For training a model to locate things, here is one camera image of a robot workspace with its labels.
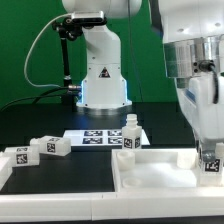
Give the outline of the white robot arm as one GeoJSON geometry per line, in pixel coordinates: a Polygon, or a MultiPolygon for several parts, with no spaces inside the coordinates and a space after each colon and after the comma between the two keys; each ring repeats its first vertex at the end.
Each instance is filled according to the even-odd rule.
{"type": "MultiPolygon", "coordinates": [[[[87,76],[82,107],[119,108],[126,102],[120,71],[119,37],[109,18],[135,15],[142,0],[62,0],[73,23],[84,32],[87,76]]],[[[175,82],[182,113],[191,125],[204,162],[216,159],[224,142],[224,0],[149,0],[151,24],[163,38],[166,75],[175,82]]]]}

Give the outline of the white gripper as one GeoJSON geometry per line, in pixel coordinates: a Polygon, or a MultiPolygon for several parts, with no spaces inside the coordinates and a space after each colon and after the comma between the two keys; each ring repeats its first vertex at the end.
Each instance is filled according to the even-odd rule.
{"type": "Polygon", "coordinates": [[[216,143],[224,142],[223,76],[218,77],[218,87],[216,104],[213,103],[214,82],[211,74],[191,78],[186,88],[176,88],[181,111],[196,135],[196,150],[204,162],[213,162],[216,159],[216,143]]]}

